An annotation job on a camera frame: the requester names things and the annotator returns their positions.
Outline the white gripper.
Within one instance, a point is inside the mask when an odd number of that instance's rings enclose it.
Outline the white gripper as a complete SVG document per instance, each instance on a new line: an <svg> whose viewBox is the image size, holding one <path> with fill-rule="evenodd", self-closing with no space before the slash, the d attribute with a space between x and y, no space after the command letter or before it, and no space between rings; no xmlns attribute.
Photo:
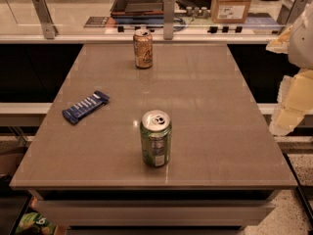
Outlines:
<svg viewBox="0 0 313 235"><path fill-rule="evenodd" d="M287 27L276 39L270 41L266 50L277 54L287 54L290 36L291 26ZM274 109L269 130L275 136L286 136L293 132L303 121L304 113L313 109L313 70L301 69L291 79L285 105L294 111L287 110L281 105Z"/></svg>

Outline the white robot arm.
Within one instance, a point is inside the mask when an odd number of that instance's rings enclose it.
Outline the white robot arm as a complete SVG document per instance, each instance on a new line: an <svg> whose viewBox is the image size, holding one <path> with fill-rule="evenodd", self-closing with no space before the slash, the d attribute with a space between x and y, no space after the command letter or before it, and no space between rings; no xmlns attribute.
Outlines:
<svg viewBox="0 0 313 235"><path fill-rule="evenodd" d="M266 50L287 54L289 62L299 68L296 75L283 77L269 125L273 135L286 136L313 110L313 4L306 5L293 25L272 40Z"/></svg>

